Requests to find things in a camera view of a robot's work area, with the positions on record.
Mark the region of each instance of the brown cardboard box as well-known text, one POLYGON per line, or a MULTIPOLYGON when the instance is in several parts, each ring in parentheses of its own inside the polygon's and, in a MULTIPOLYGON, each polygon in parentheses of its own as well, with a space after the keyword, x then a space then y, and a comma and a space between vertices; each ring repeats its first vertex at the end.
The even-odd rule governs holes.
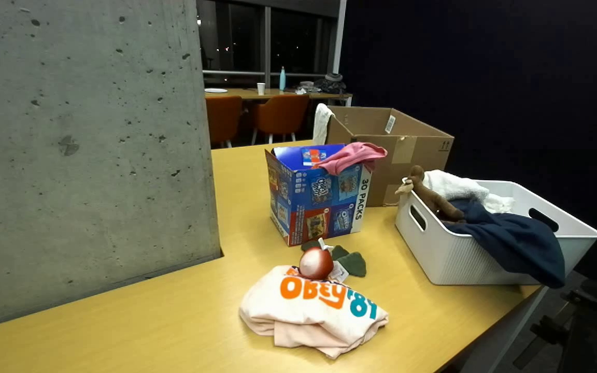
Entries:
POLYGON ((417 163, 425 169, 445 168, 452 134, 393 108, 329 106, 329 110, 334 113, 325 143, 368 140, 388 149, 388 158, 375 163, 367 205, 398 205, 393 193, 417 163))

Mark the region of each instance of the dark blue cloth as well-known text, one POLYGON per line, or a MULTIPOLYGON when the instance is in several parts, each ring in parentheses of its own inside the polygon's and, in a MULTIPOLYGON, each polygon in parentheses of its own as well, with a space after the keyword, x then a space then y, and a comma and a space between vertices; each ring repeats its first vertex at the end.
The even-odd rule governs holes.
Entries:
POLYGON ((560 287, 566 279, 563 254, 547 224, 515 216, 488 212, 476 199, 453 199, 466 221, 445 221, 452 232, 471 233, 505 272, 529 273, 560 287))

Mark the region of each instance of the desk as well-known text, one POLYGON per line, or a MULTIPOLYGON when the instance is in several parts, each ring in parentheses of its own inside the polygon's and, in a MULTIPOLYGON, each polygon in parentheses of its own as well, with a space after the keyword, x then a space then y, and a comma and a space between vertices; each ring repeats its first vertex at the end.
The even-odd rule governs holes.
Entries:
POLYGON ((337 361, 273 347, 238 318, 247 287, 301 256, 268 220, 260 149, 211 150, 222 258, 0 322, 0 371, 426 373, 535 290, 428 284, 393 227, 396 207, 371 207, 360 232, 328 243, 362 253, 368 273, 347 284, 389 313, 388 326, 337 361))
MULTIPOLYGON (((265 89, 263 95, 257 93, 257 89, 204 89, 204 97, 208 95, 238 95, 240 100, 245 101, 265 101, 273 95, 283 95, 283 93, 293 93, 291 89, 288 91, 279 91, 279 89, 265 89)), ((308 93, 311 100, 317 100, 317 101, 341 101, 345 106, 351 104, 351 93, 308 93)))

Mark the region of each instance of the blue box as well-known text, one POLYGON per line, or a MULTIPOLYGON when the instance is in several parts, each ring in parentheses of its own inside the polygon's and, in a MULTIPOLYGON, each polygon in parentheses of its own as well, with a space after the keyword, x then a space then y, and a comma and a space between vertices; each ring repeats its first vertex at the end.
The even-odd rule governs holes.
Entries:
POLYGON ((362 225, 371 169, 362 163, 331 176, 317 161, 344 144, 273 146, 265 150, 272 217, 286 244, 339 236, 362 225))

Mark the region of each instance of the pink item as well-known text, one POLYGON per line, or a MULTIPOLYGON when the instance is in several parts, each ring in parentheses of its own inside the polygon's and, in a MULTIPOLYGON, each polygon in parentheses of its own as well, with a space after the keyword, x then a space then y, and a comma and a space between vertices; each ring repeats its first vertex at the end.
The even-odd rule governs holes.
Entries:
POLYGON ((388 149, 375 144, 375 143, 347 143, 344 144, 337 152, 325 158, 321 163, 317 163, 317 168, 322 168, 328 174, 339 174, 341 169, 345 169, 347 166, 353 163, 371 163, 375 160, 384 160, 388 154, 388 149))
POLYGON ((365 344, 388 313, 341 284, 305 279, 291 265, 265 273, 240 300, 238 314, 275 345, 313 345, 329 358, 365 344))

